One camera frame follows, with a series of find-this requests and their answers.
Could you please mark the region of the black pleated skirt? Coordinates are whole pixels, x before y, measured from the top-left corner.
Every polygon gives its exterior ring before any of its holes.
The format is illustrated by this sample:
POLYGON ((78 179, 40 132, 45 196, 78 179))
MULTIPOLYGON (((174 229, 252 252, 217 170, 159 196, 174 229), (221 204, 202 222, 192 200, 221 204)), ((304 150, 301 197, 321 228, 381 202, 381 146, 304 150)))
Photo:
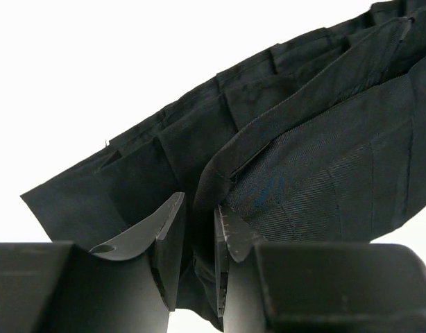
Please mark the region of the black pleated skirt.
POLYGON ((426 206, 426 1, 276 44, 22 195, 50 239, 90 249, 183 192, 177 306, 223 327, 213 211, 271 241, 369 242, 426 206))

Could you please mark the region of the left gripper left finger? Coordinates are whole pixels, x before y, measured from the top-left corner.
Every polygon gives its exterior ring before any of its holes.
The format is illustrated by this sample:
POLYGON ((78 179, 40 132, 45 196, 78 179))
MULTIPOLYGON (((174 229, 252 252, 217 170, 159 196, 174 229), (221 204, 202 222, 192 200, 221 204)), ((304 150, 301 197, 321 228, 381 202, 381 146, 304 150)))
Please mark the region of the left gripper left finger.
POLYGON ((0 244, 0 332, 166 332, 176 308, 185 195, 85 251, 0 244))

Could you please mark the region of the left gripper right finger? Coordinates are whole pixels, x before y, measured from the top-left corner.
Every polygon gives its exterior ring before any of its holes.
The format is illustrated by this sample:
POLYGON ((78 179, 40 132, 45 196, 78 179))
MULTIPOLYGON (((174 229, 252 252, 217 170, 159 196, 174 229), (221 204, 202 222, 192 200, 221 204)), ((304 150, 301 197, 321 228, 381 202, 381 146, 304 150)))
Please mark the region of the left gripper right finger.
POLYGON ((225 332, 426 332, 426 266, 394 244, 266 241, 214 212, 225 332))

